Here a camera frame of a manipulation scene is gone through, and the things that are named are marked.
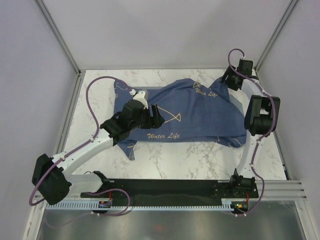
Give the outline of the blue denim pillowcase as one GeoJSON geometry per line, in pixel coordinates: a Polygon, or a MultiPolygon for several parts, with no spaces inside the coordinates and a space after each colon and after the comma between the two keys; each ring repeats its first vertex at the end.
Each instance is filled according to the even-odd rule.
{"type": "Polygon", "coordinates": [[[246,143],[244,114],[231,102],[228,87],[216,79],[209,87],[191,78],[148,89],[148,103],[156,104],[163,125],[133,130],[118,146],[134,160],[137,142],[215,142],[240,148],[246,143]]]}

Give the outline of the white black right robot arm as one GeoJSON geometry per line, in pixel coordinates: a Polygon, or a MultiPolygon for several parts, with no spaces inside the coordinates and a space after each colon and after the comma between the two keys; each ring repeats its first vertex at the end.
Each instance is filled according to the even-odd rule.
{"type": "Polygon", "coordinates": [[[241,90],[249,98],[249,104],[244,116],[246,143],[234,176],[253,180],[261,178],[255,170],[265,139],[275,131],[281,100],[271,96],[260,85],[257,76],[253,76],[253,61],[239,60],[238,67],[229,65],[221,78],[229,89],[241,90]]]}

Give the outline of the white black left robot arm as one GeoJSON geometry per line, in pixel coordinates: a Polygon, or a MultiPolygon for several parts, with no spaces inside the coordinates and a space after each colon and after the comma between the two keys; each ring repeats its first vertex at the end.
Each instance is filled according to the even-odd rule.
{"type": "Polygon", "coordinates": [[[74,148],[52,157],[43,154],[36,160],[32,183],[49,205],[62,201],[68,194],[96,194],[105,197],[110,190],[106,177],[99,171],[74,174],[74,171],[100,152],[127,139],[131,131],[158,129],[165,122],[158,106],[145,107],[138,100],[130,100],[122,111],[98,124],[96,132],[74,148]]]}

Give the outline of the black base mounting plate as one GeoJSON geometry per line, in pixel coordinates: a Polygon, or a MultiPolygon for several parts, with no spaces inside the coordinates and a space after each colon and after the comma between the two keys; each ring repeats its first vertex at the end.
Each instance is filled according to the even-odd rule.
{"type": "Polygon", "coordinates": [[[117,204],[128,203],[127,196],[115,189],[128,193],[130,202],[139,204],[212,204],[222,199],[257,199],[259,197],[254,180],[219,182],[217,180],[187,179],[121,179],[110,178],[103,181],[98,193],[110,190],[111,193],[90,195],[81,193],[81,198],[111,198],[117,204]]]}

